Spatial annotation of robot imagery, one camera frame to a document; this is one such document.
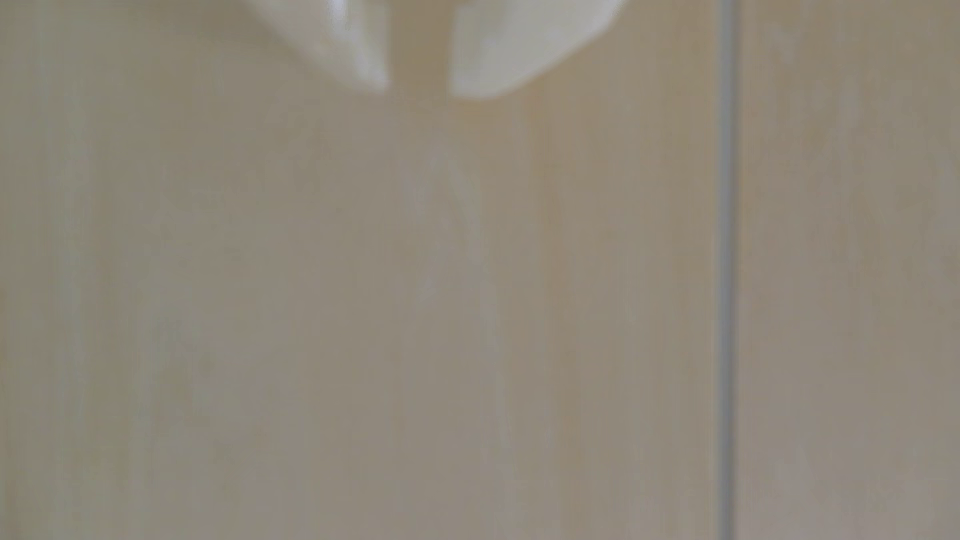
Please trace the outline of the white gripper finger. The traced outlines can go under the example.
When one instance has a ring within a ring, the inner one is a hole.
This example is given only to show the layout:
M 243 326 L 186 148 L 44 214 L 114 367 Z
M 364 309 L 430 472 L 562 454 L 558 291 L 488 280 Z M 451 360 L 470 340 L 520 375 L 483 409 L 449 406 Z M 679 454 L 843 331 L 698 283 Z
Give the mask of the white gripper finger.
M 390 7 L 384 1 L 246 1 L 270 30 L 338 83 L 388 92 Z
M 468 100 L 521 89 L 590 45 L 626 1 L 467 1 L 451 39 L 450 93 Z

